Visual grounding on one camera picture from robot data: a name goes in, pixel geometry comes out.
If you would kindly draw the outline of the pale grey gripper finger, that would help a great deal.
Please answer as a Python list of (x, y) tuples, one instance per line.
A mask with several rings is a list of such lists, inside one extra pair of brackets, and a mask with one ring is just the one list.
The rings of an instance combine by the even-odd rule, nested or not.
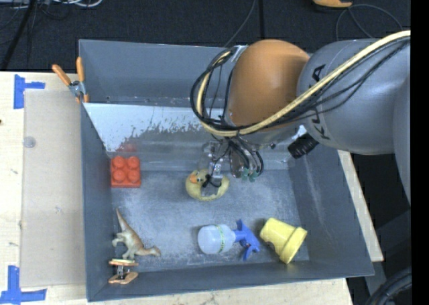
[(212, 171), (212, 183), (215, 186), (220, 186), (223, 181), (222, 162), (217, 162)]
[(208, 179), (205, 180), (202, 184), (202, 196), (216, 196), (218, 194), (219, 188), (221, 187), (220, 179), (213, 179), (211, 176), (208, 176)]

